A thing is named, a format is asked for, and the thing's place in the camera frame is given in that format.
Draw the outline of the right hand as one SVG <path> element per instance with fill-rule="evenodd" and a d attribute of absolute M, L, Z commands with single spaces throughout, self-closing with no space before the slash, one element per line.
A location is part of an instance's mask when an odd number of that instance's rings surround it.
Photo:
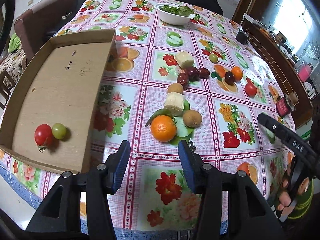
<path fill-rule="evenodd" d="M 289 207 L 296 195 L 302 195 L 304 192 L 308 190 L 309 183 L 310 179 L 305 178 L 303 182 L 299 185 L 297 191 L 294 192 L 289 189 L 289 179 L 284 178 L 280 188 L 281 191 L 277 199 L 278 202 L 276 205 L 276 210 L 282 211 L 286 207 Z"/>

